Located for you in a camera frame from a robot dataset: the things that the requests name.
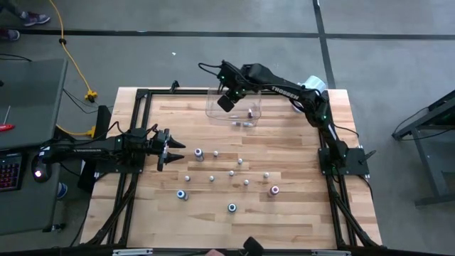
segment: gray floor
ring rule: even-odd
[[[19,1],[27,9],[54,15],[45,0]],[[135,31],[317,32],[311,0],[56,0],[65,27]],[[328,33],[455,33],[450,0],[320,0]],[[58,28],[55,17],[41,28]],[[0,26],[18,26],[0,15]],[[0,52],[33,60],[64,58],[58,36],[23,36],[0,43]],[[236,65],[260,62],[291,81],[317,75],[326,80],[318,39],[68,36],[68,48],[100,104],[113,105],[119,86],[211,86],[216,81],[198,62]],[[455,254],[455,203],[415,208],[430,196],[429,184],[412,142],[395,142],[395,126],[455,86],[453,41],[329,40],[337,88],[350,95],[360,141],[378,152],[369,160],[375,209],[384,245],[402,250]],[[65,87],[79,98],[86,92],[70,65]],[[63,98],[59,124],[74,131],[94,125]],[[68,246],[87,207],[88,195],[72,188],[59,203],[60,234],[24,233],[0,237],[3,251]]]

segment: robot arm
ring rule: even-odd
[[[316,89],[307,89],[274,75],[270,69],[260,64],[243,65],[239,70],[223,61],[217,78],[227,92],[218,104],[229,112],[249,91],[271,90],[289,98],[298,110],[305,113],[309,124],[318,128],[330,151],[331,163],[337,167],[346,166],[348,145],[336,134],[328,100]]]
[[[149,132],[154,132],[155,135],[147,139]],[[158,156],[158,171],[163,171],[164,164],[184,157],[167,152],[168,148],[185,146],[172,138],[169,129],[157,130],[155,125],[148,130],[136,128],[107,139],[75,142],[62,140],[41,149],[38,158],[43,164],[53,164],[66,159],[94,160],[110,172],[139,173],[143,168],[145,155]]]

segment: person's foot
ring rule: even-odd
[[[24,20],[24,26],[44,24],[50,20],[50,17],[45,14],[35,14],[31,11],[23,12],[21,18]]]
[[[21,34],[17,30],[13,29],[0,29],[0,40],[6,41],[17,41],[21,37]]]

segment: clear plastic container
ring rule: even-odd
[[[229,112],[224,111],[218,105],[218,100],[225,92],[226,90],[223,90],[218,93],[217,88],[209,88],[207,92],[205,114],[209,117],[210,123],[235,127],[255,127],[261,117],[261,92],[249,92]]]

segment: wooden tabletop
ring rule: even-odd
[[[129,128],[136,90],[121,87],[117,93],[111,123],[119,121],[123,130]],[[334,122],[355,129],[347,91],[329,90],[329,95]],[[256,127],[211,124],[205,101],[205,95],[153,96],[149,127],[157,123],[159,129],[169,128],[173,138],[186,145],[170,151],[186,157],[168,164],[163,172],[156,171],[156,156],[147,158],[128,247],[241,248],[253,236],[268,249],[336,248],[326,180],[316,153],[317,129],[284,97],[262,96]],[[337,133],[348,146],[358,145],[353,133],[342,129]],[[117,134],[116,129],[109,133]],[[205,152],[205,161],[196,161],[196,148]],[[215,150],[218,158],[212,155]],[[263,178],[264,172],[270,177]],[[191,181],[185,182],[185,176]],[[95,184],[81,242],[92,238],[112,212],[118,180],[118,174],[109,174]],[[353,215],[381,243],[368,187],[356,176],[347,176],[346,185]],[[267,196],[271,186],[280,190],[273,198]],[[188,192],[188,201],[177,199],[180,189]],[[236,213],[228,213],[229,203],[237,205]],[[122,215],[116,238],[123,219]],[[341,222],[348,242],[342,217]]]

